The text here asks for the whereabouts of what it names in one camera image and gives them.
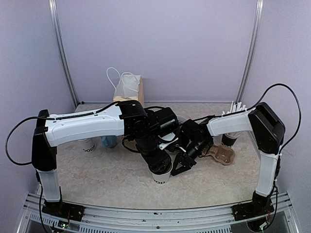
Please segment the cardboard cup carrier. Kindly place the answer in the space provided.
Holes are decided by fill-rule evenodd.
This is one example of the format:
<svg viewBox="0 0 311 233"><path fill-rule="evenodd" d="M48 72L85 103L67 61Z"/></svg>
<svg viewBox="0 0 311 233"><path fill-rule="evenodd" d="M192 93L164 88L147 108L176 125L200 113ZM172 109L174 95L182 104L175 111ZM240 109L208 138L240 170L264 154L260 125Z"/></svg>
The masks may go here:
<svg viewBox="0 0 311 233"><path fill-rule="evenodd" d="M234 150L224 145L213 145L209 149L206 148L204 155L212 156L216 162L225 166L231 165L235 158Z"/></svg>

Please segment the brown paper bag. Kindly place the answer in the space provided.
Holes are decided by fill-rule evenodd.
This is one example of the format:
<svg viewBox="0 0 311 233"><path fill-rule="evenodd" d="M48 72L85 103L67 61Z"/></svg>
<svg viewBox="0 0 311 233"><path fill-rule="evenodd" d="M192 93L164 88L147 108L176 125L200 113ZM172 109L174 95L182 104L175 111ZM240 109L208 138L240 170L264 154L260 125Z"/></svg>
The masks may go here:
<svg viewBox="0 0 311 233"><path fill-rule="evenodd" d="M114 85L109 77L109 70L116 71L119 76L119 82ZM144 107L144 92L143 92L143 81L141 75L134 75L131 72L119 73L114 67L109 67L106 70L106 76L112 86L114 87L113 102L126 101L126 100L137 100Z"/></svg>

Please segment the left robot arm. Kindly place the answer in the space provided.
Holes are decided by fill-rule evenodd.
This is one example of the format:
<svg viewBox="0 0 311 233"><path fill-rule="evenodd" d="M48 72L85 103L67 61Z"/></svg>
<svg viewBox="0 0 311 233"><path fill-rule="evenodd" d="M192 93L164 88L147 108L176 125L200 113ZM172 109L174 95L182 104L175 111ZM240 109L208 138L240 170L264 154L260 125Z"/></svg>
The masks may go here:
<svg viewBox="0 0 311 233"><path fill-rule="evenodd" d="M101 136L124 136L134 140L138 153L154 175L170 172L172 159L165 147L175 142L179 124L171 108L144 108L137 100L113 102L102 109L37 117L32 141L32 164L37 170L45 201L58 216L68 211L61 200L56 154L59 145Z"/></svg>

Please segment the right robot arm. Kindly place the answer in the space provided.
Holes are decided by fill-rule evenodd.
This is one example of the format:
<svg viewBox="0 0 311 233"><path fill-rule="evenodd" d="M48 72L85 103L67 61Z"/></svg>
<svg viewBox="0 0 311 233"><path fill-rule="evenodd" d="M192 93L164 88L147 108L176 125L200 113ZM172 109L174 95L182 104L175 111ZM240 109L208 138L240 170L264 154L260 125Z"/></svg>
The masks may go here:
<svg viewBox="0 0 311 233"><path fill-rule="evenodd" d="M227 133L252 132L260 152L259 180L255 193L260 196L248 205L252 215L258 216L267 206L267 197L276 183L280 167L281 148L285 125L265 102L247 111L224 116L208 116L200 123L189 119L181 128L182 138L189 143L175 157L171 175L190 170L196 158L206 147L213 145L213 138Z"/></svg>

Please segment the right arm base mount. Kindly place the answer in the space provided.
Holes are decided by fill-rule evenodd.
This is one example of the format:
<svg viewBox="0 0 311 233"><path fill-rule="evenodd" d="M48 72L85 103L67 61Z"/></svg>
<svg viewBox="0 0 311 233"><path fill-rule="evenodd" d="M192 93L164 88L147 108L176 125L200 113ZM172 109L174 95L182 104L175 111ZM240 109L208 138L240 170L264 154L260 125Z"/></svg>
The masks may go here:
<svg viewBox="0 0 311 233"><path fill-rule="evenodd" d="M255 191L252 196L252 200L246 203L239 203L231 207L235 221L253 218L272 213L274 207L271 201L273 190L267 196L261 196Z"/></svg>

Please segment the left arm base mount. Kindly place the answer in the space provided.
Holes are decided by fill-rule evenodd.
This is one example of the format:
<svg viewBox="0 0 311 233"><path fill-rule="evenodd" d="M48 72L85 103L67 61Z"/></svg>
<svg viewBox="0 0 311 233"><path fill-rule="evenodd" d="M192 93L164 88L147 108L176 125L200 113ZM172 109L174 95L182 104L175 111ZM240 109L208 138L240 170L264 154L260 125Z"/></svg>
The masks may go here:
<svg viewBox="0 0 311 233"><path fill-rule="evenodd" d="M44 201L42 212L51 216L66 219L68 221L81 222L83 218L85 207L78 204L68 203L62 201L58 202Z"/></svg>

